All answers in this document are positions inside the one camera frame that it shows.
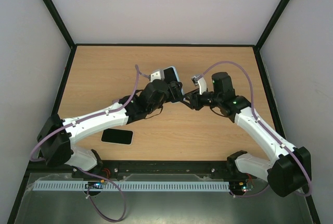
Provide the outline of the phone in white case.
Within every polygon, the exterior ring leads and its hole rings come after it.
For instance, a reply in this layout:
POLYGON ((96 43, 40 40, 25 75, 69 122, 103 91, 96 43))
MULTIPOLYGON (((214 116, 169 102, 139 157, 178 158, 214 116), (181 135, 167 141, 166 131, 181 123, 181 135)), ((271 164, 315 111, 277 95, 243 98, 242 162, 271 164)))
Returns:
POLYGON ((134 132, 130 130, 106 129, 103 131, 101 141, 103 143, 131 145, 134 132))

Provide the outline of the black smartphone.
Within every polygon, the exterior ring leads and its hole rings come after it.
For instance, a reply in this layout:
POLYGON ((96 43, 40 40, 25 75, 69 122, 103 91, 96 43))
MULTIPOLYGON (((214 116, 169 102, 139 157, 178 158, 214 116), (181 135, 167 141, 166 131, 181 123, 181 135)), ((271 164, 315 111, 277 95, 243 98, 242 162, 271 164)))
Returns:
POLYGON ((164 69, 165 83, 168 85, 171 81, 179 81, 179 76, 177 74, 176 68, 174 66, 170 66, 164 69))

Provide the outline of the black enclosure frame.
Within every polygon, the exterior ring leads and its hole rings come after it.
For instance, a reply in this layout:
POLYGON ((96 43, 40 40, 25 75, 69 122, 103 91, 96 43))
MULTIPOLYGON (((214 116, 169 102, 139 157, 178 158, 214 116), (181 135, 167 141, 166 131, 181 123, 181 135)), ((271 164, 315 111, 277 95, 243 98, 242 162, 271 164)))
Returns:
MULTIPOLYGON (((125 43, 92 43, 89 44, 89 46, 149 46, 149 47, 252 47, 254 56, 257 62, 258 70, 261 76, 263 88, 266 94, 266 99, 268 102, 268 106, 273 118, 273 123, 274 126, 279 134, 282 136, 285 136, 279 113, 277 111, 277 106, 276 106, 276 101, 273 99, 273 92, 271 85, 269 85, 268 82, 268 76, 267 76, 267 71, 264 68, 264 63, 263 59, 261 57, 260 50, 263 47, 264 43, 266 42, 267 38, 273 31, 276 23, 280 19, 282 13, 284 12, 285 8, 287 7, 288 3, 290 0, 280 0, 279 4, 277 5, 276 9, 274 10, 274 13, 272 14, 270 20, 268 21, 263 33, 261 34, 258 42, 255 45, 251 44, 190 44, 190 43, 181 43, 181 44, 175 44, 175 43, 157 43, 157 44, 144 44, 144 43, 139 43, 139 44, 125 44, 125 43)), ((70 68, 72 66, 73 60, 74 60, 74 54, 78 46, 86 46, 86 43, 75 43, 70 36, 70 33, 68 29, 66 28, 65 23, 63 22, 61 15, 59 14, 56 6, 54 5, 52 0, 43 0, 43 3, 47 7, 50 15, 52 16, 54 22, 56 23, 58 29, 60 30, 62 36, 64 37, 66 43, 70 47, 70 54, 65 66, 65 71, 62 76, 62 80, 60 83, 60 87, 57 92, 57 96, 54 102, 53 106, 53 112, 56 112, 59 109, 60 101, 62 99, 63 93, 65 91, 65 85, 67 83, 67 79, 69 76, 70 68)))

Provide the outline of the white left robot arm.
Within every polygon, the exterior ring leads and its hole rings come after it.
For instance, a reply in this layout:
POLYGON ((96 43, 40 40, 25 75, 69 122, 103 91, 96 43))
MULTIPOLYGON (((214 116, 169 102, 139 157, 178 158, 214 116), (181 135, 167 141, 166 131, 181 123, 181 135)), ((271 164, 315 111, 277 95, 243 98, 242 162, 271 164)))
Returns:
POLYGON ((79 147, 79 141, 106 129, 146 119, 164 103, 175 102, 182 96, 181 82, 155 79, 144 89, 134 90, 131 95, 93 113, 65 119, 58 114, 51 115, 37 136, 42 160, 51 168, 69 165, 90 171, 98 164, 98 154, 79 147))

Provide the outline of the light blue phone case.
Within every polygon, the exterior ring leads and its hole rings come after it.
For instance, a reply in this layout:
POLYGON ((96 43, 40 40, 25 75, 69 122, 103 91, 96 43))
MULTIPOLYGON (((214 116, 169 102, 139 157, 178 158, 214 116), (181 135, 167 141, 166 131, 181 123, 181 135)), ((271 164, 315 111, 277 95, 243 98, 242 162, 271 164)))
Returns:
POLYGON ((162 84, 164 91, 164 103, 177 103, 183 100, 183 84, 180 81, 177 70, 174 66, 162 70, 162 84))

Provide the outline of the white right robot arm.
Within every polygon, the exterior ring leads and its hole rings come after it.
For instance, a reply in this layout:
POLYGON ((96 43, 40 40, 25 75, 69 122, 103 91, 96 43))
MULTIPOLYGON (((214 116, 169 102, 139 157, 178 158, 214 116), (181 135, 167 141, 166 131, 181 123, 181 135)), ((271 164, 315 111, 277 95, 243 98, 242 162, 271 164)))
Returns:
POLYGON ((311 182, 311 156, 305 148, 297 148, 272 129, 244 97, 236 95, 231 77, 218 72, 211 77, 213 91, 208 91, 203 75, 192 77, 197 89, 184 98, 194 110, 218 108, 223 117, 245 130, 260 146, 268 159, 254 157, 243 151, 229 157, 227 173, 238 178, 248 173, 268 183, 279 196, 285 197, 311 182))

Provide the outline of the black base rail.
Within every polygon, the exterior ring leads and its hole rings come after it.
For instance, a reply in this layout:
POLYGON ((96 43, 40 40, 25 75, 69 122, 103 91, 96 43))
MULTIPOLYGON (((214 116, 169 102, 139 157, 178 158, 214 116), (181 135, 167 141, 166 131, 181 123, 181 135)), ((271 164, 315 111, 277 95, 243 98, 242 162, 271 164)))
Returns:
POLYGON ((124 161, 104 160, 90 173, 122 179, 124 176, 139 175, 196 175, 225 181, 247 180, 245 173, 231 171, 227 161, 124 161))

